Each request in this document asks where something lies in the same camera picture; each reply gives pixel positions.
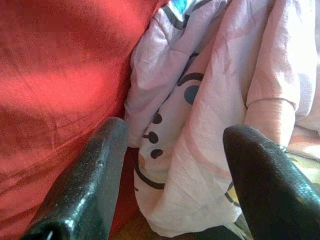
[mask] white fabric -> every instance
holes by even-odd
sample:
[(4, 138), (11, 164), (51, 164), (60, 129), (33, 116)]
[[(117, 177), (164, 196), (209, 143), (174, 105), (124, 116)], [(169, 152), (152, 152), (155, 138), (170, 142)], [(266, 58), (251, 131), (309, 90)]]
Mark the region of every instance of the white fabric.
[(140, 148), (136, 199), (154, 231), (173, 237), (240, 215), (225, 128), (245, 123), (288, 146), (310, 111), (319, 127), (315, 8), (314, 0), (173, 0), (153, 17), (131, 57), (125, 120), (129, 146)]

